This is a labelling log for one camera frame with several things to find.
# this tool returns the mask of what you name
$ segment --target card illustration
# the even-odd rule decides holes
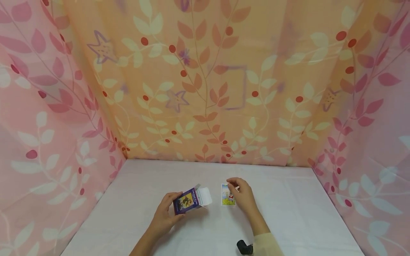
[[[222,206],[236,206],[235,198],[228,189],[228,184],[222,184]]]

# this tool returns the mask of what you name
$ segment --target white tablecloth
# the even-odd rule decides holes
[[[309,168],[127,160],[116,180],[82,224],[62,256],[128,256],[162,197],[200,183],[213,203],[194,210],[156,256],[237,256],[239,240],[252,231],[238,207],[221,206],[221,184],[242,177],[287,256],[363,256],[359,246]]]

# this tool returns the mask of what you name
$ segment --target forearm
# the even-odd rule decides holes
[[[137,245],[134,247],[130,256],[149,256],[157,241],[155,235],[151,234],[148,230],[143,234]]]
[[[258,209],[248,214],[248,220],[254,236],[271,232],[268,225],[266,224],[265,219]]]

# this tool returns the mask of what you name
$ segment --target fabric backdrop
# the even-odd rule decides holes
[[[125,157],[311,166],[366,255],[410,255],[408,0],[33,6]]]

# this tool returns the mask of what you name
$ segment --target sleeve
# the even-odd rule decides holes
[[[253,256],[284,256],[272,233],[255,236]]]

